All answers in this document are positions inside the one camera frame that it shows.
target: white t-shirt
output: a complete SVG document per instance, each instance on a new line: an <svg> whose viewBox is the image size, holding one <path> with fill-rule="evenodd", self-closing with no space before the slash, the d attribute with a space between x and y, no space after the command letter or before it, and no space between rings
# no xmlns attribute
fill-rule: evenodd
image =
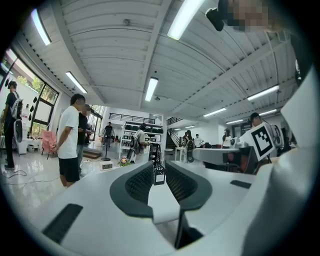
<svg viewBox="0 0 320 256"><path fill-rule="evenodd" d="M232 137L231 136L226 136L224 138L224 142L223 142L223 147L230 147L231 146L231 140L232 140Z"/></svg>
<svg viewBox="0 0 320 256"><path fill-rule="evenodd" d="M194 145L196 146L196 147L199 147L200 146L200 142L202 142L203 141L203 139L202 138L194 138Z"/></svg>
<svg viewBox="0 0 320 256"><path fill-rule="evenodd" d="M65 127L72 127L65 142L58 150L58 157L61 159L71 159L77 157L77 143L78 143L78 125L79 112L74 106L69 106L61 115L59 128L57 133L57 142L61 137Z"/></svg>

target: black mesh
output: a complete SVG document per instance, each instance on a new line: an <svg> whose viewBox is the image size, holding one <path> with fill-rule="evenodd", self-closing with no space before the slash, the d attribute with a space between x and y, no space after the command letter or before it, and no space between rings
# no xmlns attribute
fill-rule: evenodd
<svg viewBox="0 0 320 256"><path fill-rule="evenodd" d="M149 191L154 182L154 168L150 165L148 168L140 171L125 183L125 190L134 199L148 204Z"/></svg>
<svg viewBox="0 0 320 256"><path fill-rule="evenodd" d="M178 203L191 196L198 188L196 181L168 164L165 166L165 174L166 183Z"/></svg>
<svg viewBox="0 0 320 256"><path fill-rule="evenodd" d="M152 143L150 144L149 161L153 162L153 167L155 170L163 170L161 165L161 147L160 144Z"/></svg>

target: stand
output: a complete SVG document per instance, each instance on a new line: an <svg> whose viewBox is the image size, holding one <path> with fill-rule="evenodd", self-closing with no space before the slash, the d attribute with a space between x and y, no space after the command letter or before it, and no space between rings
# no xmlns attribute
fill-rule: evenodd
<svg viewBox="0 0 320 256"><path fill-rule="evenodd" d="M106 136L106 144L105 144L105 157L101 158L102 161L110 161L111 160L110 158L107 158L109 140L110 140L110 135L107 135Z"/></svg>

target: chair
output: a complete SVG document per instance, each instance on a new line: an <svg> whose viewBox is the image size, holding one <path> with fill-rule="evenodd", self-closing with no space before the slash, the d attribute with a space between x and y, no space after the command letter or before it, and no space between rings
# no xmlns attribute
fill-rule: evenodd
<svg viewBox="0 0 320 256"><path fill-rule="evenodd" d="M54 151L51 149L52 145L57 142L57 137L53 131L43 130L42 133L42 153L43 155L44 151L48 153L48 157L46 158L48 160L49 154L54 153Z"/></svg>

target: ceiling light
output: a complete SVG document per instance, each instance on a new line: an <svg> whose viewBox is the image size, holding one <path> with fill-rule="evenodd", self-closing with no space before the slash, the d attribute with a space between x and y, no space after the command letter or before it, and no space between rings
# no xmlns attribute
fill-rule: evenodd
<svg viewBox="0 0 320 256"><path fill-rule="evenodd" d="M267 114L270 114L270 113L274 113L274 112L276 112L276 111L277 111L276 109L270 110L270 111L268 111L268 112L264 112L264 113L259 114L259 116L264 116L264 115L267 115Z"/></svg>
<svg viewBox="0 0 320 256"><path fill-rule="evenodd" d="M237 120L237 121L227 122L226 124L229 125L229 124L239 123L239 122L242 122L242 121L243 120L240 119L240 120Z"/></svg>
<svg viewBox="0 0 320 256"><path fill-rule="evenodd" d="M205 0L184 0L168 31L168 37L179 40Z"/></svg>
<svg viewBox="0 0 320 256"><path fill-rule="evenodd" d="M47 34L47 31L44 28L42 21L40 20L39 13L38 13L37 9L34 9L31 12L31 17L33 19L34 25L35 25L36 29L38 30L38 33L39 33L40 37L42 38L44 44L46 46L49 45L51 43L51 40Z"/></svg>
<svg viewBox="0 0 320 256"><path fill-rule="evenodd" d="M159 81L158 78L150 77L148 90L146 91L146 96L145 96L145 100L147 102L151 101L152 95L154 94L158 81Z"/></svg>
<svg viewBox="0 0 320 256"><path fill-rule="evenodd" d="M83 92L84 94L87 93L87 91L82 87L82 85L78 82L78 80L74 77L74 75L68 71L65 72L65 74L70 78L70 80L76 85L76 87L78 87L80 89L81 92Z"/></svg>
<svg viewBox="0 0 320 256"><path fill-rule="evenodd" d="M257 98L260 98L260 97L262 97L264 95L270 94L270 93L275 92L277 90L279 90L279 85L273 86L273 87L271 87L269 89L263 90L263 91L255 94L255 95L252 95L252 96L248 97L248 101L253 101L253 100L257 99Z"/></svg>
<svg viewBox="0 0 320 256"><path fill-rule="evenodd" d="M225 111L225 110L227 110L227 109L223 107L223 108L221 108L221 109L219 109L219 110L217 110L217 111L214 111L214 112L212 112L212 113L205 114L204 117L206 118L206 117L212 116L212 115L214 115L214 114L220 113L220 112Z"/></svg>

